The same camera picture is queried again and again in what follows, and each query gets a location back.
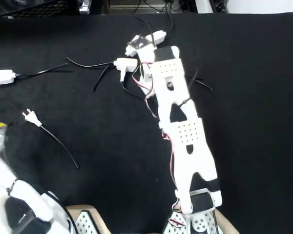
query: perforated plate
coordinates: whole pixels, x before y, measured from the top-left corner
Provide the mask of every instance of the perforated plate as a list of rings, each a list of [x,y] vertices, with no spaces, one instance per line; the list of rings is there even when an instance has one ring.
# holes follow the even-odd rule
[[[87,211],[82,211],[75,223],[79,234],[99,234],[95,223]]]
[[[172,219],[186,223],[185,219],[181,216],[181,214],[177,212],[172,212],[171,217]],[[170,223],[167,223],[166,227],[164,228],[163,234],[217,234],[215,228],[215,222],[210,214],[207,212],[197,213],[191,215],[191,226],[192,229],[190,232],[186,232],[186,227],[177,228],[172,226]],[[218,227],[219,234],[223,234],[221,229]]]
[[[151,66],[153,76],[175,77],[184,76],[184,68],[180,58],[155,62]]]
[[[180,223],[184,223],[184,224],[186,223],[183,216],[177,212],[172,212],[170,218]],[[177,228],[172,226],[170,223],[167,223],[166,227],[164,228],[163,234],[186,234],[186,228],[185,227]]]

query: wire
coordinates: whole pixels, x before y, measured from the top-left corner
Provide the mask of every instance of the wire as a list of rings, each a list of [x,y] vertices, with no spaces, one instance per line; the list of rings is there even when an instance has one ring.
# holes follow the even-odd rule
[[[69,151],[69,149],[59,140],[57,139],[57,137],[55,135],[53,135],[49,130],[47,130],[45,127],[43,127],[42,125],[40,126],[43,130],[45,130],[50,136],[52,136],[68,153],[68,155],[70,156],[70,158],[73,160],[75,166],[77,168],[79,168],[78,163],[76,162],[74,156],[72,155],[72,153]]]
[[[212,213],[213,213],[213,218],[214,218],[214,222],[215,222],[216,234],[219,234],[215,210],[213,210]]]
[[[63,63],[63,64],[60,64],[60,65],[57,65],[57,66],[51,67],[51,68],[49,68],[49,69],[46,69],[46,70],[43,70],[43,71],[37,72],[37,73],[35,73],[35,74],[30,74],[30,75],[16,74],[16,77],[17,77],[17,78],[21,78],[21,77],[23,77],[23,78],[35,77],[35,76],[41,75],[41,74],[43,74],[43,73],[51,72],[52,70],[55,70],[55,69],[57,69],[57,68],[59,68],[59,67],[64,67],[64,66],[66,66],[67,64],[68,64],[68,63]]]
[[[106,71],[108,70],[108,68],[110,68],[111,66],[112,66],[112,64],[108,65],[108,66],[102,71],[102,73],[101,73],[101,75],[99,76],[99,79],[98,79],[98,81],[96,82],[96,84],[94,85],[92,91],[95,91],[95,90],[96,90],[96,88],[98,87],[100,81],[102,80],[102,78],[103,78],[103,76],[104,76],[104,73],[106,73]]]
[[[128,89],[126,89],[126,87],[124,86],[124,82],[121,82],[121,84],[122,84],[122,87],[123,87],[123,89],[125,90],[126,93],[128,93],[128,94],[130,94],[130,95],[132,95],[132,96],[134,96],[136,98],[139,98],[139,99],[142,99],[142,100],[144,99],[143,96],[139,96],[139,95],[133,94]]]
[[[191,88],[191,86],[192,86],[192,84],[193,84],[193,82],[194,82],[194,80],[195,80],[195,77],[196,77],[198,71],[199,71],[199,69],[196,69],[196,71],[195,71],[195,73],[194,73],[192,79],[190,80],[190,83],[189,83],[189,85],[188,85],[188,89],[189,89],[189,90],[190,90],[190,88]]]
[[[148,22],[146,22],[144,19],[141,19],[141,18],[139,18],[139,17],[135,17],[135,18],[136,18],[137,20],[142,21],[143,23],[145,23],[145,24],[148,26],[148,28],[149,28],[149,30],[150,30],[151,37],[152,37],[152,44],[153,44],[153,46],[155,47],[155,40],[154,40],[153,30],[152,30],[150,24],[149,24]]]
[[[135,13],[136,13],[136,11],[137,11],[137,10],[138,10],[138,8],[140,7],[140,5],[141,5],[141,0],[139,0],[139,3],[138,3],[138,5],[137,5],[136,9],[134,9],[134,11],[132,12],[133,14],[135,14]]]
[[[49,193],[49,192],[45,192],[45,194],[46,194],[47,196],[49,196],[52,200],[54,200],[56,203],[58,203],[59,206],[61,206],[61,208],[66,212],[66,214],[67,214],[67,216],[69,217],[71,223],[73,224],[73,227],[74,227],[74,229],[75,229],[76,234],[79,234],[78,229],[77,229],[76,224],[75,224],[75,221],[74,221],[72,215],[70,214],[70,212],[67,210],[67,208],[66,208],[65,206],[63,206],[63,205],[59,202],[59,200],[57,200],[57,198],[54,197],[51,193]]]
[[[170,23],[171,23],[170,29],[167,30],[167,34],[168,34],[169,32],[171,32],[174,29],[174,21],[172,20],[172,17],[170,15],[170,11],[169,12],[167,11],[167,5],[165,6],[165,9],[166,9],[166,14],[168,15],[168,17],[170,19]]]
[[[135,76],[134,76],[135,73],[137,72],[137,70],[138,70],[139,68],[141,68],[141,65],[142,65],[142,63],[140,63],[140,65],[139,65],[138,67],[136,67],[136,69],[133,71],[133,73],[132,73],[132,75],[131,75],[131,78],[132,78],[132,80],[133,80],[138,86],[150,90],[149,88],[147,88],[147,87],[145,87],[144,85],[142,85],[139,81],[137,81],[136,78],[135,78]]]
[[[157,9],[157,8],[155,8],[155,7],[153,7],[153,6],[151,6],[148,2],[147,2],[147,0],[143,0],[144,1],[144,3],[146,4],[146,5],[148,5],[150,8],[152,8],[152,9],[154,9],[154,10],[156,10],[156,11],[159,11],[159,12],[163,12],[163,9],[164,9],[164,7],[160,10],[160,9]]]
[[[79,67],[83,67],[83,68],[91,68],[91,67],[102,67],[102,66],[105,66],[105,65],[110,65],[110,64],[113,64],[113,62],[106,62],[106,63],[100,63],[100,64],[95,64],[95,65],[82,65],[82,64],[79,64],[73,60],[71,60],[70,58],[66,57],[66,59],[68,61],[70,61],[71,63],[79,66]]]

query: black cable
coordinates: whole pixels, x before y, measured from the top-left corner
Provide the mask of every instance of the black cable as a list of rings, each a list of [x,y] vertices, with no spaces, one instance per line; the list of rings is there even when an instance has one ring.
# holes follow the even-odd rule
[[[16,77],[17,78],[29,78],[29,77],[35,77],[35,76],[38,76],[38,75],[41,75],[41,74],[43,74],[43,73],[47,73],[47,72],[51,72],[52,70],[55,70],[55,69],[57,69],[57,68],[59,68],[59,67],[64,67],[64,66],[66,66],[68,63],[66,62],[66,63],[63,63],[63,64],[60,64],[60,65],[57,65],[57,66],[55,66],[55,67],[51,67],[51,68],[49,68],[49,69],[46,69],[46,70],[44,70],[44,71],[40,71],[40,72],[37,72],[37,73],[35,73],[35,74],[30,74],[30,75],[24,75],[24,74],[16,74]]]
[[[70,212],[67,210],[67,208],[66,208],[65,206],[63,206],[63,205],[59,202],[59,200],[57,200],[57,198],[54,197],[51,193],[49,193],[49,192],[45,192],[45,194],[46,194],[47,196],[49,196],[52,200],[54,200],[56,203],[58,203],[59,206],[61,206],[61,208],[66,212],[67,216],[69,217],[70,221],[72,222],[76,234],[79,234],[78,229],[77,229],[76,224],[75,224],[75,221],[74,221],[72,215],[70,214]]]
[[[108,65],[106,68],[104,68],[104,70],[102,71],[101,75],[99,76],[99,79],[98,81],[96,82],[96,84],[94,85],[92,91],[95,91],[96,88],[98,87],[100,81],[102,80],[103,76],[104,76],[104,73],[108,70],[108,68],[110,68],[112,66],[112,64]]]
[[[215,210],[213,210],[212,213],[213,213],[213,218],[214,218],[214,222],[215,222],[216,234],[219,234]]]
[[[70,158],[73,160],[75,166],[77,168],[79,168],[78,163],[76,162],[74,156],[72,155],[72,153],[69,151],[69,149],[59,140],[57,139],[57,137],[55,135],[53,135],[49,130],[47,130],[45,127],[43,127],[42,125],[40,126],[43,130],[45,130],[50,136],[52,136],[68,153],[68,155],[70,156]]]
[[[167,30],[167,34],[168,34],[169,32],[171,32],[174,29],[174,21],[172,20],[172,17],[170,15],[170,12],[167,11],[167,5],[165,6],[165,8],[166,8],[166,14],[168,15],[168,17],[170,19],[170,23],[171,23],[170,29]]]
[[[139,95],[133,94],[128,89],[126,89],[126,87],[124,86],[124,82],[121,82],[121,84],[122,84],[123,89],[126,91],[126,93],[128,93],[128,94],[130,94],[130,95],[132,95],[132,96],[134,96],[136,98],[139,98],[141,100],[144,100],[144,97],[143,96],[139,96]]]
[[[161,12],[161,13],[163,12],[164,7],[160,10],[160,9],[157,9],[157,8],[151,6],[151,5],[147,2],[147,0],[143,0],[143,1],[144,1],[144,3],[145,3],[146,5],[148,5],[150,8],[152,8],[152,9],[154,9],[154,10],[156,10],[156,11],[159,11],[159,12]]]
[[[138,10],[138,8],[140,7],[140,5],[141,5],[141,0],[139,0],[139,3],[138,3],[138,5],[137,5],[137,7],[134,9],[134,11],[132,12],[133,14],[135,14],[136,13],[136,11]]]
[[[148,22],[146,22],[144,19],[141,19],[141,18],[138,18],[138,17],[135,17],[135,18],[136,18],[137,20],[142,21],[143,23],[145,23],[145,24],[148,26],[148,28],[149,28],[149,30],[150,30],[150,33],[151,33],[151,37],[152,37],[152,44],[153,44],[153,46],[155,47],[156,45],[155,45],[155,40],[154,40],[153,30],[152,30],[150,24],[149,24]]]
[[[79,66],[79,67],[83,67],[83,68],[91,68],[91,67],[102,67],[102,66],[105,66],[105,65],[110,65],[110,64],[113,64],[113,62],[106,62],[106,63],[100,63],[100,64],[95,64],[95,65],[82,65],[82,64],[79,64],[73,60],[71,60],[70,58],[66,57],[66,59],[68,61],[70,61],[71,63]]]

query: black table surface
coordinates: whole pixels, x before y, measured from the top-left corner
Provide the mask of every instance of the black table surface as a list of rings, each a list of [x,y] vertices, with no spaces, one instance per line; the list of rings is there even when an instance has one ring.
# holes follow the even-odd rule
[[[168,29],[165,14],[140,16]],[[220,211],[241,233],[293,233],[293,14],[173,15],[161,46],[177,45],[220,178]],[[0,20],[0,69],[27,74],[71,57],[84,64],[123,57],[146,26],[133,15]],[[10,123],[7,155],[18,176],[65,205],[91,204],[114,233],[160,232],[174,187],[169,142],[142,100],[111,70],[70,66],[0,87],[0,121]],[[138,94],[128,78],[128,88]],[[34,110],[43,130],[23,120]]]

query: red wire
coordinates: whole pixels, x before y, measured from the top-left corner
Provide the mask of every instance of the red wire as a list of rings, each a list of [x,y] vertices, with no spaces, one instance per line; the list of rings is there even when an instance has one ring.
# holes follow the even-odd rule
[[[178,225],[180,225],[180,226],[183,226],[183,227],[185,226],[184,223],[178,222],[177,220],[174,220],[174,219],[172,219],[172,218],[170,218],[169,221],[174,222],[174,223],[176,223],[176,224],[178,224]]]
[[[174,184],[175,184],[175,186],[177,188],[177,184],[176,184],[174,175],[172,174],[172,159],[173,159],[173,156],[174,156],[173,144],[172,144],[172,141],[171,141],[171,139],[170,139],[168,134],[165,134],[165,136],[163,138],[169,140],[170,143],[171,143],[171,154],[170,154],[169,170],[170,170],[170,176],[172,178],[172,182],[174,182]]]

